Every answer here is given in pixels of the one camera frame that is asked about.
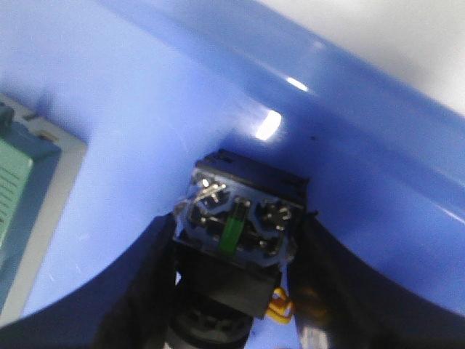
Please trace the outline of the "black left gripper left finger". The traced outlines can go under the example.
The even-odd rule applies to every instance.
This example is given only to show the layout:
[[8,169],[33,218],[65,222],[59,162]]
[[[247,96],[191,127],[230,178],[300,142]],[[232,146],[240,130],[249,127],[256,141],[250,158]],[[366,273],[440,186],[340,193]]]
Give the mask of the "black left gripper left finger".
[[103,272],[1,328],[2,348],[163,348],[175,285],[175,221],[158,216]]

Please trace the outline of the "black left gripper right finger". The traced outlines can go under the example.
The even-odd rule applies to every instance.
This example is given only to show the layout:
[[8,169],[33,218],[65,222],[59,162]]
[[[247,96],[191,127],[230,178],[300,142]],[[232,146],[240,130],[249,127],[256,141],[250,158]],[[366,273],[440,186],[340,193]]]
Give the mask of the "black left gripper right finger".
[[308,213],[288,289],[302,348],[463,348],[464,317],[383,276]]

